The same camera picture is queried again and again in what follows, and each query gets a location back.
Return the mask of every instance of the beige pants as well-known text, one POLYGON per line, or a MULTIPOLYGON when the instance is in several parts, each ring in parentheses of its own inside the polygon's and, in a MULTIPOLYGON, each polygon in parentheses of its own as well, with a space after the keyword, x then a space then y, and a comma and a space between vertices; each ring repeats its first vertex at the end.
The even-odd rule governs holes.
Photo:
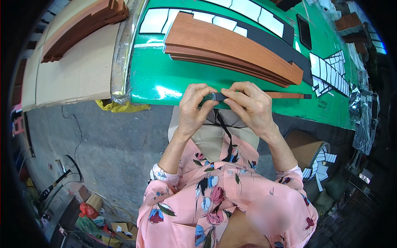
MULTIPOLYGON (((254 149, 258 149, 259 137, 247 127, 247 125, 240 119, 240 117, 232 110, 219 110, 219 113, 228 126, 230 134, 242 139, 250 144, 254 149)), ((204 154, 209 162, 219 161, 222 150, 223 138, 225 130, 217 125, 215 119, 215 112, 212 110, 204 122, 204 125, 193 135, 192 140, 204 154)), ((170 127, 168 129, 168 141, 178 127, 179 123, 179 106, 174 106, 170 127)))

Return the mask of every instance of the concrete floor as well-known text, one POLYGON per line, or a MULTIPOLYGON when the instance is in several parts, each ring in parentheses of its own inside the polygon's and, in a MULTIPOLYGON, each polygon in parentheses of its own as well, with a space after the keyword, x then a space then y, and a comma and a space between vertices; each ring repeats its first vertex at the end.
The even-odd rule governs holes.
MULTIPOLYGON (((149 171, 168 144, 172 109, 172 106, 153 105, 151 111, 111 113, 101 110, 94 101, 65 105, 65 116, 75 114, 83 133, 83 141, 76 151, 76 162, 86 187, 104 193, 109 200, 121 200, 113 202, 114 205, 137 216, 137 206, 142 204, 149 171)), ((35 185, 44 190, 57 178, 56 170, 49 170, 48 163, 55 167, 56 159, 65 154, 73 157, 80 142, 80 132, 74 118, 62 117, 61 106, 34 109, 27 116, 36 154, 35 159, 27 161, 27 167, 35 185)), ((354 132, 281 115, 273 118, 283 135, 291 129, 309 131, 331 144, 332 151, 338 154, 337 163, 348 159, 354 132)), ((269 147, 262 140, 258 152, 257 172, 274 180, 269 147)), ((328 165, 332 171, 337 164, 328 165)), ((315 180, 306 183, 305 190, 309 200, 313 201, 318 194, 315 180)), ((112 217, 110 215, 109 220, 120 221, 112 217)))

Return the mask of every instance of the green workbench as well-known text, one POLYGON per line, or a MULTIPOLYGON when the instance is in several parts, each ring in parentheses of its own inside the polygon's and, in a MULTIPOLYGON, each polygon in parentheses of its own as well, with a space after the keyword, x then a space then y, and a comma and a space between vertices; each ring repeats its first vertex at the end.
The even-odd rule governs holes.
MULTIPOLYGON (((289 23, 295 30, 294 45, 301 53, 309 58, 309 50, 299 41, 296 14, 307 18, 303 3, 297 4, 289 11, 284 12, 268 0, 256 1, 264 8, 273 12, 278 17, 289 23)), ((265 30, 251 19, 229 9, 199 0, 150 0, 144 13, 149 8, 170 7, 204 10, 220 15, 228 16, 252 26, 265 30)), ((326 58, 341 49, 345 54, 345 79, 357 81, 357 69, 350 59, 349 51, 345 44, 341 44, 340 38, 323 17, 319 8, 309 6, 306 3, 307 13, 310 18, 309 26, 312 36, 312 53, 321 58, 326 58)), ((318 98, 312 87, 302 82, 301 85, 291 85, 282 88, 267 81, 222 69, 210 65, 171 60, 162 52, 162 46, 140 46, 139 44, 163 42, 164 35, 140 35, 135 37, 132 61, 131 61, 131 101, 142 104, 178 105, 188 84, 207 83, 218 90, 229 88, 236 81, 250 81, 257 84, 265 91, 293 92, 311 94, 312 99, 274 99, 273 112, 319 123, 329 124, 344 129, 355 130, 355 124, 349 114, 349 99, 335 90, 331 94, 324 94, 318 98)), ((221 103, 219 108, 228 108, 221 103)))

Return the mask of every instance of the shirt pocket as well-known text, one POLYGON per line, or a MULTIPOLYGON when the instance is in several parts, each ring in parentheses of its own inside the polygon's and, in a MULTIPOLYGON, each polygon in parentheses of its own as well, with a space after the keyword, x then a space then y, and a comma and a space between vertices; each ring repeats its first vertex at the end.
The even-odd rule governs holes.
POLYGON ((172 229, 178 248, 195 247, 196 228, 184 224, 172 223, 172 229))

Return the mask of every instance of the red plastic bag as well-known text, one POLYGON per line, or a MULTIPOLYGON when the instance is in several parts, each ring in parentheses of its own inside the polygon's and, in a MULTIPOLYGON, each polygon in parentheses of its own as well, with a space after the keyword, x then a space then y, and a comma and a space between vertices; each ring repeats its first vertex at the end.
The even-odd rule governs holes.
POLYGON ((79 214, 80 217, 84 217, 87 215, 88 218, 95 219, 98 217, 99 213, 93 208, 90 204, 87 204, 85 202, 82 202, 80 204, 80 211, 81 213, 79 214))

